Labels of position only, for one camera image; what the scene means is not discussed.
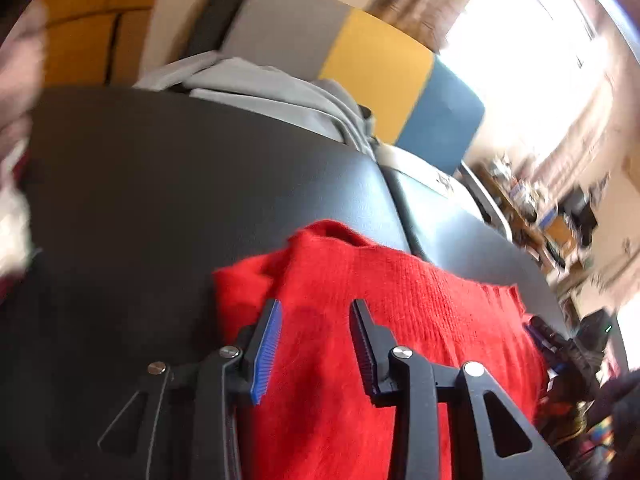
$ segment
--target red fabric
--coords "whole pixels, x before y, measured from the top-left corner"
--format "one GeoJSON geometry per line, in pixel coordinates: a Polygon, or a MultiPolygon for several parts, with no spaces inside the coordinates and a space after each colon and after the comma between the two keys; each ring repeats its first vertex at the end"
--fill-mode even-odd
{"type": "MultiPolygon", "coordinates": [[[[522,328],[516,288],[481,285],[378,246],[329,220],[295,233],[286,249],[214,273],[226,342],[255,322],[266,298],[282,302],[269,390],[254,414],[256,478],[386,479],[394,409],[364,394],[348,309],[364,298],[374,321],[432,362],[483,363],[529,420],[545,365],[522,328]]],[[[444,407],[442,478],[451,478],[444,407]]]]}

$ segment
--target blue panel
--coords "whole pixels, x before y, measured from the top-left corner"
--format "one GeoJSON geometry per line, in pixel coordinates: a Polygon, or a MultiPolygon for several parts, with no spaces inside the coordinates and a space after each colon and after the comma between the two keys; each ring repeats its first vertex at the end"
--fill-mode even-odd
{"type": "Polygon", "coordinates": [[[453,174],[474,138],[484,105],[438,57],[396,146],[453,174]]]}

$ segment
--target black leather surface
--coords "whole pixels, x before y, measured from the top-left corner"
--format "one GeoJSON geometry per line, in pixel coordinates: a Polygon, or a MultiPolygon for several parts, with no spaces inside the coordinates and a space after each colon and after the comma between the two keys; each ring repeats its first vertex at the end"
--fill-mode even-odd
{"type": "Polygon", "coordinates": [[[528,254],[410,176],[382,172],[413,254],[462,278],[518,285],[527,311],[567,335],[558,302],[528,254]]]}
{"type": "Polygon", "coordinates": [[[408,251],[372,160],[244,110],[47,90],[30,150],[24,187],[43,251],[0,318],[0,470],[16,478],[57,478],[149,362],[192,362],[219,344],[213,269],[322,218],[408,251]]]}

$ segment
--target gray blanket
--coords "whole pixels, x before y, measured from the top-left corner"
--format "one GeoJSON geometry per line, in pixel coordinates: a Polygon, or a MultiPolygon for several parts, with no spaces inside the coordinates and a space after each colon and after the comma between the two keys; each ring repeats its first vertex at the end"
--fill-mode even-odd
{"type": "Polygon", "coordinates": [[[273,67],[205,52],[164,66],[135,86],[159,91],[175,84],[190,89],[192,97],[295,124],[374,158],[373,116],[335,81],[302,81],[273,67]]]}

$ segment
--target chair backrest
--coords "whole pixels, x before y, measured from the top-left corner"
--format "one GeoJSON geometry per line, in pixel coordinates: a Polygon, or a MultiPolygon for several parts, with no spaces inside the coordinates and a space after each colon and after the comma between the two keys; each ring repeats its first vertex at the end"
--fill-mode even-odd
{"type": "Polygon", "coordinates": [[[453,173],[478,129],[478,96],[428,48],[337,0],[245,0],[222,54],[300,79],[334,79],[376,136],[453,173]]]}

